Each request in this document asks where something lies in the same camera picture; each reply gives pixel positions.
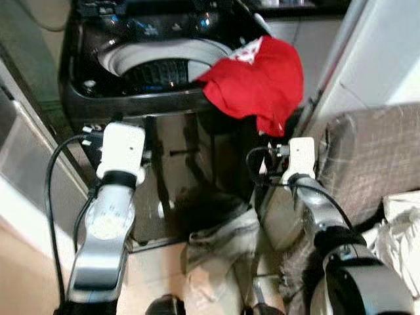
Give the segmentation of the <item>red garment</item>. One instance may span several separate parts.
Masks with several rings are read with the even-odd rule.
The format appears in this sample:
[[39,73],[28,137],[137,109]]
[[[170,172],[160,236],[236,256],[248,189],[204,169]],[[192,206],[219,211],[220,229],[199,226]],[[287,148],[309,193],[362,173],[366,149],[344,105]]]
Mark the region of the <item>red garment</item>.
[[197,77],[206,99],[228,117],[254,117],[256,129],[283,137],[291,114],[305,96],[305,74],[297,49],[262,35],[222,57]]

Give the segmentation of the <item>dark top-load washing machine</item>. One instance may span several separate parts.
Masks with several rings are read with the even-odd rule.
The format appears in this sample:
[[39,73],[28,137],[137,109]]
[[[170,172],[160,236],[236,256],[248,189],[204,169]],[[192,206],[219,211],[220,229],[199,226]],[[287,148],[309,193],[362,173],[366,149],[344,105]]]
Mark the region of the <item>dark top-load washing machine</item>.
[[210,186],[248,199],[254,186],[244,156],[290,136],[302,102],[285,136],[271,137],[258,132],[254,117],[236,119],[216,109],[197,81],[140,90],[106,71],[97,55],[117,45],[171,39],[209,39],[234,51],[262,35],[271,35],[267,24],[243,0],[71,0],[59,71],[69,126],[103,130],[124,122],[145,131],[145,180],[129,234],[133,250],[187,239],[197,227],[182,208],[189,191]]

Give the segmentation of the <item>white crumpled cloth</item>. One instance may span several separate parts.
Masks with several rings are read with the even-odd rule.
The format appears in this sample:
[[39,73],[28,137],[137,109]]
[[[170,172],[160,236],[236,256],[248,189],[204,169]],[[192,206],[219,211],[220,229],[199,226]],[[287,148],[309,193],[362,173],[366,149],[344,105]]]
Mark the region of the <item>white crumpled cloth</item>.
[[420,284],[420,191],[382,200],[384,218],[363,232],[368,248],[408,285]]

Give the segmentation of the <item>white cabinet panel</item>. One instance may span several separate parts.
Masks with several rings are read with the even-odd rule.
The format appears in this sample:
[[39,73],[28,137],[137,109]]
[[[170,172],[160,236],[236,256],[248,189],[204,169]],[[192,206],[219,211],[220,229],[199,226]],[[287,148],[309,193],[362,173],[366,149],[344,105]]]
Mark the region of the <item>white cabinet panel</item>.
[[343,113],[420,105],[420,0],[351,0],[298,135]]

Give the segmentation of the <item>grey fuzzy cloth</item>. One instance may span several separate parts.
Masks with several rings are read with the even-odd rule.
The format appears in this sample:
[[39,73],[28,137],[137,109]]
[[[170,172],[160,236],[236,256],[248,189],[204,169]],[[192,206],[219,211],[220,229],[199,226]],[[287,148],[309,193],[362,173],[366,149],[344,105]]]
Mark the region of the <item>grey fuzzy cloth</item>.
[[309,315],[313,292],[324,275],[323,255],[312,238],[302,233],[282,249],[279,271],[285,315]]

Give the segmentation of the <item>dark countertop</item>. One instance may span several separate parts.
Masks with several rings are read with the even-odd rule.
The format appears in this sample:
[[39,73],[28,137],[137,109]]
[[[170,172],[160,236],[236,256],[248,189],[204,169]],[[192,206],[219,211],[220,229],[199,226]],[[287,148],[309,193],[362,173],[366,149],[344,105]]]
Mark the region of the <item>dark countertop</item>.
[[268,18],[331,17],[344,15],[352,0],[243,0]]

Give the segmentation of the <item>black right robot foot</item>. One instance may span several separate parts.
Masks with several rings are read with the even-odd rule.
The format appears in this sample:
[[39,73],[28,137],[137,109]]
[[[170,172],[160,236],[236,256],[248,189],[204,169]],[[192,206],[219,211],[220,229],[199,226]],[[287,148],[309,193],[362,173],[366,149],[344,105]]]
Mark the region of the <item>black right robot foot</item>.
[[255,305],[247,306],[243,310],[242,315],[285,315],[285,312],[270,304],[256,303]]

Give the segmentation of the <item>black robot foot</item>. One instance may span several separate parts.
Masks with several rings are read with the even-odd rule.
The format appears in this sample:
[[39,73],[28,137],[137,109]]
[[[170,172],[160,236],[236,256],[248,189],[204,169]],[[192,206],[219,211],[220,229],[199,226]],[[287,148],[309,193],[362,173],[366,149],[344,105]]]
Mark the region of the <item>black robot foot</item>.
[[255,305],[247,306],[243,310],[242,315],[285,315],[285,312],[270,304],[256,303]]
[[153,300],[144,315],[186,315],[185,303],[180,297],[166,294]]

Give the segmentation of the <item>grey garment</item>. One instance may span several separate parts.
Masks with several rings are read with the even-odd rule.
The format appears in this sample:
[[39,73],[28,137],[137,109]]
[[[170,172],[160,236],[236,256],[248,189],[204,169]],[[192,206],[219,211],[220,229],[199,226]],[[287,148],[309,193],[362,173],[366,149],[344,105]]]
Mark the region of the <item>grey garment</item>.
[[186,246],[187,287],[207,302],[216,302],[232,275],[242,303],[254,302],[260,234],[260,219],[252,208],[216,227],[191,233]]

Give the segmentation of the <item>steel washer drum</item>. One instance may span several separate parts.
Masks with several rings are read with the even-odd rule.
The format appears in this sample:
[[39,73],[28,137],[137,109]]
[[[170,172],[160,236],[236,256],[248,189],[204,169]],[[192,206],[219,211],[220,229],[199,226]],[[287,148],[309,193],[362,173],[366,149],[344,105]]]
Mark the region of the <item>steel washer drum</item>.
[[130,87],[160,91],[191,84],[232,52],[214,40],[171,39],[117,45],[96,59]]

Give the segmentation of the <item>black left robot foot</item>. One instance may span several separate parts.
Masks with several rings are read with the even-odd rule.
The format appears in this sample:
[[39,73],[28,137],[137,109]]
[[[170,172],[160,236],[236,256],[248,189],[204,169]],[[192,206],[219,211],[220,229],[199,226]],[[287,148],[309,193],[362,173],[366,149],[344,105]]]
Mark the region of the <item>black left robot foot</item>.
[[186,315],[185,303],[180,297],[166,294],[153,300],[144,315]]

